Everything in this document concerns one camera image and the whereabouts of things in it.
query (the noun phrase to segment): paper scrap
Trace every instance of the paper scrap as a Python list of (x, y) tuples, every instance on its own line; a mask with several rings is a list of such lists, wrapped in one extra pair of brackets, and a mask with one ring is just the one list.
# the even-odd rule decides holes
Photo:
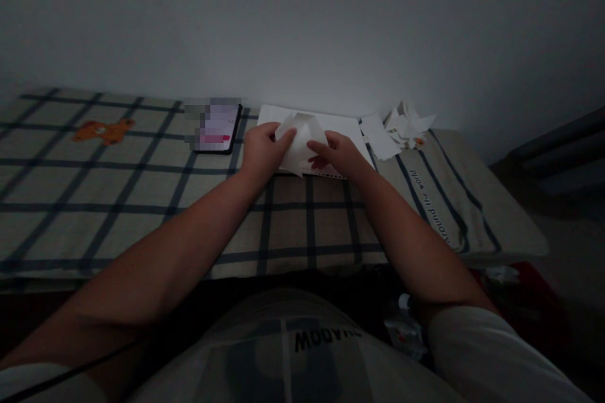
[(401, 152), (397, 144), (384, 130), (378, 112), (362, 118), (360, 128), (361, 132), (367, 137), (374, 154), (381, 161), (386, 161)]
[(429, 130), (436, 117), (437, 115), (430, 115), (421, 118), (411, 103), (402, 102), (389, 114), (385, 129), (399, 147), (413, 149), (417, 146), (417, 139), (424, 139), (424, 133)]
[(315, 140), (316, 142), (328, 145), (328, 139), (317, 118), (314, 115), (307, 115), (305, 113), (290, 114), (275, 131), (275, 139), (281, 139), (291, 128), (296, 129), (296, 136), (292, 145), (290, 145), (290, 148), (285, 153), (280, 167), (302, 178), (303, 169), (301, 168), (301, 164), (313, 156), (317, 156), (317, 153), (307, 147), (307, 142)]

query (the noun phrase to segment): plaid bed sheet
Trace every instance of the plaid bed sheet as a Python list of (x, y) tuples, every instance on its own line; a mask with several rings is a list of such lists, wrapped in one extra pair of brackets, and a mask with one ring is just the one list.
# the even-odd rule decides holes
[[(90, 278), (235, 174), (258, 112), (243, 110), (228, 156), (191, 152), (183, 112), (181, 101), (165, 99), (24, 94), (0, 122), (0, 276)], [(124, 118), (134, 126), (122, 143), (71, 140), (87, 120)], [(458, 134), (432, 131), (420, 152), (376, 166), (471, 264), (546, 253), (529, 217)], [(354, 185), (276, 174), (207, 278), (386, 262)]]

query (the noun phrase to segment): blurred screen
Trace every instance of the blurred screen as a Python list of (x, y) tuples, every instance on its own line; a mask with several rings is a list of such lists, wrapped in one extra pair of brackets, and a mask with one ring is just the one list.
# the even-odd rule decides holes
[(200, 127), (196, 129), (196, 151), (227, 151), (234, 140), (239, 105), (213, 103), (200, 112)]

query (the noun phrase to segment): hand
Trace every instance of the hand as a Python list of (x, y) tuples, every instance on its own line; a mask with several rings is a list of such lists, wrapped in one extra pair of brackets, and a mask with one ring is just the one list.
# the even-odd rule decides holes
[(246, 132), (244, 137), (244, 158), (240, 173), (247, 174), (259, 186), (267, 184), (278, 169), (284, 154), (288, 151), (296, 129), (290, 129), (275, 141), (275, 130), (279, 123), (265, 123)]
[(373, 172), (372, 166), (361, 155), (357, 147), (346, 135), (334, 131), (326, 131), (329, 147), (310, 140), (307, 146), (318, 155), (309, 159), (313, 169), (323, 169), (332, 166), (347, 179), (359, 185), (362, 179)]

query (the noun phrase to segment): person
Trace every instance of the person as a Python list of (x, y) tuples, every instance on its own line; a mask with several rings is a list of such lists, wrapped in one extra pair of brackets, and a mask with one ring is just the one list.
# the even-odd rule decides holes
[[(245, 136), (241, 170), (131, 246), (0, 363), (10, 401), (116, 401), (145, 334), (225, 248), (280, 166), (296, 130)], [(314, 168), (356, 184), (388, 259), (418, 303), (435, 370), (310, 293), (254, 295), (218, 320), (131, 401), (589, 401), (500, 317), (462, 261), (347, 137), (309, 142)]]

